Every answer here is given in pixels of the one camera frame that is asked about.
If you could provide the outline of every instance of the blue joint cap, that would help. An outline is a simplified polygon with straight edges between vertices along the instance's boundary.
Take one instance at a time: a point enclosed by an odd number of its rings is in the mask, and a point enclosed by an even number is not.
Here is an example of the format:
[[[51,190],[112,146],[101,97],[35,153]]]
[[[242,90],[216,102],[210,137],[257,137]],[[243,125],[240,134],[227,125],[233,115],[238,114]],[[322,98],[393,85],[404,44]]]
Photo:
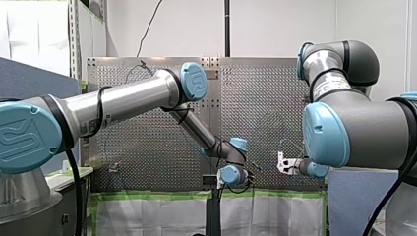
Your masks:
[[[205,70],[195,62],[184,63],[181,67],[181,85],[190,101],[198,101],[208,92],[208,78]]]
[[[47,111],[24,102],[0,104],[0,173],[34,170],[59,150],[62,132]]]
[[[235,148],[248,152],[248,141],[245,139],[231,138],[230,144],[233,145]]]
[[[350,142],[337,113],[327,104],[315,102],[303,112],[303,137],[307,155],[316,163],[341,167],[350,157]]]
[[[226,165],[220,170],[221,180],[227,185],[238,185],[240,182],[239,169],[234,165]]]
[[[311,162],[309,166],[307,166],[307,174],[316,179],[323,179],[328,175],[328,166]]]
[[[417,101],[417,91],[405,92],[401,95],[402,98]]]

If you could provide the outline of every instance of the green tape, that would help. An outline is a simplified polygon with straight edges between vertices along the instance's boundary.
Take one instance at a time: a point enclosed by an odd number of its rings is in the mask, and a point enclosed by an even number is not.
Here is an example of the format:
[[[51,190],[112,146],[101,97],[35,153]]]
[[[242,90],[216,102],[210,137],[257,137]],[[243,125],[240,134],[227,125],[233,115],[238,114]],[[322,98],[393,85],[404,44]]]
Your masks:
[[[97,235],[98,199],[91,197],[91,224],[92,236]]]
[[[204,200],[210,198],[210,191],[191,192],[153,192],[153,191],[120,191],[115,193],[92,194],[92,199],[102,201],[125,201],[125,200]]]
[[[250,189],[242,194],[235,194],[225,189],[221,195],[222,198],[247,198],[252,196],[265,196],[265,197],[284,197],[284,198],[300,198],[300,199],[320,199],[326,195],[325,191],[318,192],[299,192],[299,191],[287,191],[287,190],[265,190],[265,189]]]
[[[79,80],[79,87],[80,89],[86,89],[87,88],[87,81]]]

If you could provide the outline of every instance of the black cable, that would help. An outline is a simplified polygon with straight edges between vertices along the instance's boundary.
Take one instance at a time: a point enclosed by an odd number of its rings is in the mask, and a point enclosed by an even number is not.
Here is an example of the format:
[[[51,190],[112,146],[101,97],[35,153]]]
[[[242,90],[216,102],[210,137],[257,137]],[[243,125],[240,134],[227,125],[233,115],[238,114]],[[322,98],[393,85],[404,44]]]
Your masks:
[[[152,18],[150,18],[150,21],[149,21],[149,24],[148,24],[148,28],[147,28],[147,31],[145,32],[145,35],[142,37],[142,39],[141,39],[141,43],[140,43],[140,45],[139,45],[139,50],[138,50],[138,53],[136,54],[136,57],[139,57],[139,54],[141,53],[141,51],[142,51],[142,44],[144,43],[144,40],[145,40],[145,38],[147,37],[147,35],[148,35],[148,32],[149,32],[149,29],[150,29],[150,25],[152,24],[152,22],[153,22],[153,19],[155,18],[155,15],[156,15],[156,12],[157,12],[157,9],[159,8],[159,5],[162,3],[162,0],[160,0],[158,3],[157,3],[157,5],[156,5],[156,8],[155,8],[155,10],[153,11],[153,15],[152,15]]]
[[[125,84],[127,84],[127,83],[129,82],[129,76],[132,74],[133,70],[135,70],[135,69],[136,69],[136,68],[138,68],[138,67],[141,67],[141,68],[143,68],[143,69],[147,70],[147,71],[149,72],[149,74],[150,74],[151,76],[153,76],[153,72],[152,72],[152,70],[151,70],[151,69],[147,66],[147,63],[146,63],[144,60],[141,60],[141,65],[135,65],[134,67],[132,67],[132,68],[129,70],[128,74],[126,75],[125,82],[124,82],[122,85],[125,85]]]
[[[248,183],[246,185],[245,189],[243,189],[242,191],[238,192],[238,191],[234,191],[232,188],[230,188],[229,185],[227,185],[227,189],[229,189],[230,192],[232,192],[233,194],[243,194],[243,193],[245,193],[249,189],[249,187],[251,187],[251,183]]]
[[[81,138],[91,138],[94,135],[96,135],[98,133],[98,131],[100,130],[100,128],[103,124],[103,116],[104,116],[103,102],[102,102],[101,97],[102,97],[104,91],[106,89],[109,89],[109,88],[111,88],[111,87],[103,87],[98,91],[98,98],[97,98],[97,100],[98,100],[98,105],[97,105],[98,123],[96,124],[95,130],[91,134],[86,135],[86,136],[82,136]]]
[[[7,102],[7,101],[21,101],[21,99],[17,99],[17,98],[0,98],[0,102]]]
[[[76,221],[76,236],[81,236],[83,231],[83,191],[81,188],[80,173],[78,171],[77,161],[74,158],[73,152],[69,149],[65,151],[67,153],[68,161],[70,162],[71,169],[73,170],[74,186],[76,189],[76,209],[77,209],[77,221]]]
[[[377,207],[374,210],[374,213],[371,215],[371,218],[368,221],[368,224],[365,227],[363,236],[368,236],[368,234],[371,232],[372,226],[374,225],[375,220],[377,219],[378,215],[380,214],[383,207],[386,205],[386,203],[389,201],[389,199],[392,197],[392,195],[395,193],[395,191],[399,188],[401,185],[404,176],[410,172],[410,170],[414,167],[414,164],[417,162],[417,149],[414,150],[413,154],[411,155],[410,160],[407,163],[407,166],[404,168],[402,172],[400,172],[398,178],[396,179],[395,183],[392,185],[392,187],[389,189],[389,191],[386,193],[384,198],[380,201],[380,203],[377,205]]]

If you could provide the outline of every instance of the robotic arm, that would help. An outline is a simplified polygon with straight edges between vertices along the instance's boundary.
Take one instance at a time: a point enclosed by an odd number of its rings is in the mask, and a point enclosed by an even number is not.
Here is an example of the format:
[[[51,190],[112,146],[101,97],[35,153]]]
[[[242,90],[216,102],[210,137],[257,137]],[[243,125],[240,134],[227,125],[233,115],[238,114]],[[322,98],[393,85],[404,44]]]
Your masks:
[[[225,183],[246,183],[246,146],[236,139],[221,142],[183,104],[202,99],[207,88],[203,68],[185,63],[176,71],[159,70],[147,80],[66,99],[47,95],[0,102],[0,225],[57,199],[40,170],[54,155],[64,151],[72,155],[78,138],[91,137],[101,128],[158,107],[170,112],[208,156],[227,159],[229,164],[220,171]],[[81,218],[80,203],[77,215]]]
[[[313,102],[303,113],[303,134],[314,162],[398,169],[411,156],[417,140],[410,96],[373,102],[363,92],[379,75],[369,46],[358,41],[306,45],[298,72]]]
[[[230,142],[224,142],[215,137],[196,117],[189,112],[186,105],[179,106],[180,109],[171,111],[178,124],[202,147],[209,157],[224,158],[227,165],[219,170],[219,180],[227,185],[241,185],[248,182],[251,175],[245,170],[247,141],[239,138],[232,138]]]

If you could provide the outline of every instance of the metal frame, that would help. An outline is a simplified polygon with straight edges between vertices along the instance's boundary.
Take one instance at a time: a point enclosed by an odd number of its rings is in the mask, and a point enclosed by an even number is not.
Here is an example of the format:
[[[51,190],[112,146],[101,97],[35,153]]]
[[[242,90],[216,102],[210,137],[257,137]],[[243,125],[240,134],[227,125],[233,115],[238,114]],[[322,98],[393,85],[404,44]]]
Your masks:
[[[78,1],[69,0],[69,24],[70,24],[70,66],[71,77],[81,78],[81,51],[78,19]]]

